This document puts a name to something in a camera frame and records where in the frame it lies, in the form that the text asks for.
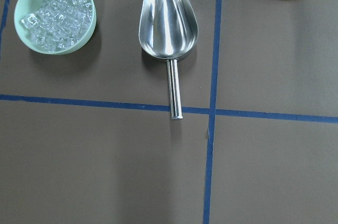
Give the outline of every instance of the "bowl rim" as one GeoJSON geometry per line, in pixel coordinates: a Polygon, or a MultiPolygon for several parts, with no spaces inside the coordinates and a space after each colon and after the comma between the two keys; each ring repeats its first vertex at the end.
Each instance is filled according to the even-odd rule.
{"type": "Polygon", "coordinates": [[[93,0],[90,0],[92,2],[92,7],[93,7],[93,16],[91,18],[91,22],[90,22],[90,26],[89,28],[87,29],[87,31],[83,34],[83,36],[77,41],[76,44],[74,44],[73,46],[70,46],[69,48],[67,49],[63,49],[63,50],[60,50],[60,51],[53,51],[53,52],[49,52],[49,51],[44,51],[42,49],[38,49],[35,47],[35,45],[33,45],[31,42],[28,42],[28,41],[25,41],[23,40],[23,38],[21,37],[22,34],[20,34],[20,31],[18,31],[18,28],[19,28],[19,22],[16,21],[16,15],[17,15],[17,6],[18,4],[20,3],[21,0],[17,0],[16,4],[15,4],[15,9],[14,9],[14,27],[15,27],[15,30],[16,30],[16,33],[18,35],[18,37],[20,38],[20,40],[28,47],[30,48],[31,50],[33,51],[36,51],[38,53],[42,53],[42,54],[48,54],[48,55],[62,55],[62,54],[67,54],[67,53],[71,53],[71,52],[68,52],[69,50],[72,50],[74,49],[74,47],[76,47],[77,45],[80,45],[81,44],[81,41],[86,38],[88,32],[91,30],[91,27],[93,24],[96,25],[96,8],[95,8],[95,4],[94,4],[94,1],[93,0]]]}

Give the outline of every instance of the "vertical blue line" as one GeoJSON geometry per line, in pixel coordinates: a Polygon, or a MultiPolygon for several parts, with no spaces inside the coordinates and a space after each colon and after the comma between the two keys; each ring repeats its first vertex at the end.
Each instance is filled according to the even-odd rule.
{"type": "Polygon", "coordinates": [[[210,219],[211,177],[212,177],[213,140],[214,140],[215,115],[216,115],[218,58],[219,58],[220,32],[221,32],[221,11],[222,11],[222,0],[216,0],[210,104],[209,104],[209,139],[206,149],[203,224],[209,224],[210,219]]]}
{"type": "Polygon", "coordinates": [[[2,30],[4,30],[7,21],[8,6],[10,5],[10,0],[5,0],[4,10],[2,12],[1,27],[0,27],[0,57],[1,57],[1,40],[2,40],[2,30]]]}

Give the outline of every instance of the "ice scoop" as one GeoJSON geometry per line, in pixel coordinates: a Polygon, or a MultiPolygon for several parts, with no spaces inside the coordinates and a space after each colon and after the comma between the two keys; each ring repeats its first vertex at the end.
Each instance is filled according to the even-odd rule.
{"type": "Polygon", "coordinates": [[[197,35],[189,0],[143,0],[139,42],[150,56],[167,64],[172,119],[183,118],[177,62],[195,46],[197,35]]]}

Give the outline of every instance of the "blue tape strip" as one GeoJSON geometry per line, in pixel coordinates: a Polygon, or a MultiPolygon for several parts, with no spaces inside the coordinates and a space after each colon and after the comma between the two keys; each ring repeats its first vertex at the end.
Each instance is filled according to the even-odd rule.
{"type": "MultiPolygon", "coordinates": [[[[165,105],[151,105],[151,104],[131,104],[125,102],[111,102],[111,101],[92,101],[92,100],[76,100],[63,98],[47,98],[47,97],[31,97],[31,96],[15,96],[15,95],[0,95],[0,100],[7,101],[27,101],[38,102],[42,104],[63,104],[63,105],[77,105],[88,107],[106,107],[117,109],[140,109],[152,111],[169,111],[169,106],[165,105]]],[[[193,114],[208,114],[209,109],[182,107],[184,113],[193,114]]]]}
{"type": "Polygon", "coordinates": [[[4,9],[2,12],[1,27],[0,27],[0,57],[1,57],[1,40],[2,40],[2,31],[6,27],[8,7],[10,5],[10,0],[5,0],[4,9]]]}
{"type": "Polygon", "coordinates": [[[265,112],[257,112],[257,111],[242,111],[242,110],[228,110],[228,109],[218,109],[216,110],[216,115],[338,124],[338,117],[326,117],[326,116],[311,116],[311,115],[284,114],[284,113],[265,113],[265,112]]]}
{"type": "Polygon", "coordinates": [[[222,0],[216,0],[213,54],[212,54],[211,89],[210,89],[209,139],[208,139],[208,145],[206,148],[205,188],[204,188],[204,206],[203,206],[203,223],[204,224],[209,224],[209,219],[210,219],[213,140],[214,140],[215,114],[216,114],[218,58],[219,58],[220,32],[221,32],[221,12],[222,12],[222,0]]]}

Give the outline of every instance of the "light green bowl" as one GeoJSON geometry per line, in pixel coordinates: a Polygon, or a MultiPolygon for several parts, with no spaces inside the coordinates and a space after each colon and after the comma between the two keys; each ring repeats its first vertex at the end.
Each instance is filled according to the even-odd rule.
{"type": "Polygon", "coordinates": [[[88,0],[92,2],[93,5],[93,17],[91,20],[90,27],[88,28],[87,32],[83,35],[83,37],[73,46],[61,50],[61,51],[55,51],[55,52],[48,52],[45,49],[43,49],[41,46],[38,46],[31,42],[30,40],[30,33],[29,31],[22,25],[20,20],[28,15],[29,13],[35,12],[38,9],[40,9],[42,1],[41,0],[18,0],[15,6],[15,11],[14,11],[14,25],[16,32],[21,39],[21,41],[27,45],[30,49],[39,52],[39,53],[44,53],[44,54],[55,54],[55,55],[61,55],[61,54],[67,54],[71,53],[73,51],[78,50],[82,46],[84,46],[88,40],[91,38],[95,26],[96,26],[96,10],[95,10],[95,5],[93,0],[88,0]]]}

